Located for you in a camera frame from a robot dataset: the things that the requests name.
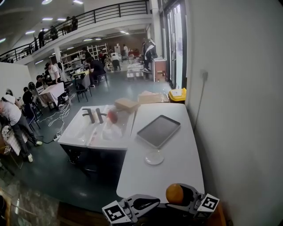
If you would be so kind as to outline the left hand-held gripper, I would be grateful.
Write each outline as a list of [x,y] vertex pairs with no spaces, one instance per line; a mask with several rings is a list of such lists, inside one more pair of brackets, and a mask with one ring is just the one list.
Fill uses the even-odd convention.
[[156,197],[136,194],[104,206],[102,212],[109,223],[137,223],[143,215],[156,208],[160,200]]

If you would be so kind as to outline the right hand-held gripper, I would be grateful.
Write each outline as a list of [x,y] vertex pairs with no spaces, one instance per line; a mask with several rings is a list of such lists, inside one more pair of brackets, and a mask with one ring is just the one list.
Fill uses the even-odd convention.
[[209,218],[215,211],[219,199],[198,192],[186,184],[171,184],[166,189],[167,207],[187,212],[194,218]]

